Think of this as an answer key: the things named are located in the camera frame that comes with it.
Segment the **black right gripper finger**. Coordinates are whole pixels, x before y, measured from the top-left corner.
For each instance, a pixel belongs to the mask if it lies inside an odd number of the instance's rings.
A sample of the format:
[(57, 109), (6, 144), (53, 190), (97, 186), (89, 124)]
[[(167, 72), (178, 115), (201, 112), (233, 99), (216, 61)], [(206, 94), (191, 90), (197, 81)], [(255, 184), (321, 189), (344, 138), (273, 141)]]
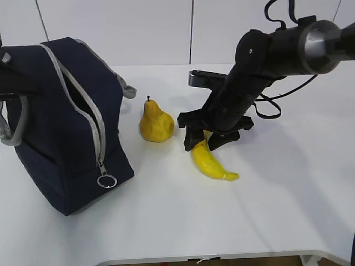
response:
[(230, 142), (237, 141), (240, 138), (240, 134), (238, 131), (232, 132), (227, 135), (218, 135), (213, 133), (207, 142), (210, 151), (218, 149), (224, 144), (228, 144)]
[(191, 151), (199, 142), (205, 139), (203, 129), (197, 129), (193, 126), (186, 127), (186, 135), (184, 139), (184, 148), (186, 152)]

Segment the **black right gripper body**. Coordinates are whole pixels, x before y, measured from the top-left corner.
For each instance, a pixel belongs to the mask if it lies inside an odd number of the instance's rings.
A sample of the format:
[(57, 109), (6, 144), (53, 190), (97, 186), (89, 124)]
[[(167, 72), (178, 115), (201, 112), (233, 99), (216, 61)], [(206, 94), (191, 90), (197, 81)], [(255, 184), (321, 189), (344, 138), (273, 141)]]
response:
[(225, 81), (210, 89), (201, 109), (182, 112), (177, 119), (179, 127), (193, 126), (217, 133), (235, 129), (262, 91), (277, 79), (266, 67), (270, 43), (266, 33), (255, 29), (247, 32), (237, 45), (235, 64)]

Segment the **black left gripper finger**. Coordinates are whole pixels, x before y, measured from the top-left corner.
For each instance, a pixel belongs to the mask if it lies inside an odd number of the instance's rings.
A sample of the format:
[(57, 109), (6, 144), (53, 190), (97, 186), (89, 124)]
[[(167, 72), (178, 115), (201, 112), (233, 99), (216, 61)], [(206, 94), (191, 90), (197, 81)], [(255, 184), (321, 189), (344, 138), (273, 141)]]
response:
[(41, 85), (27, 64), (16, 60), (1, 60), (1, 100), (37, 96), (41, 93)]

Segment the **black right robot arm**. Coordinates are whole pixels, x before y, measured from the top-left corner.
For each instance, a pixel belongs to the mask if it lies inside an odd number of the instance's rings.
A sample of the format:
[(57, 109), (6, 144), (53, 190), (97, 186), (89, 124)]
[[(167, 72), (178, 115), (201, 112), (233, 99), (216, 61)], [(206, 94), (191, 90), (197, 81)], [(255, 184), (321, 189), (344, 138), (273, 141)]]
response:
[(291, 75), (321, 75), (341, 61), (354, 59), (354, 25), (339, 28), (327, 20), (304, 17), (298, 26), (267, 34), (257, 29), (240, 39), (235, 64), (228, 74), (202, 70), (189, 73), (189, 85), (210, 89), (204, 105), (182, 112), (178, 126), (186, 129), (184, 148), (192, 150), (211, 132), (210, 150), (240, 138), (253, 121), (246, 111), (265, 88)]

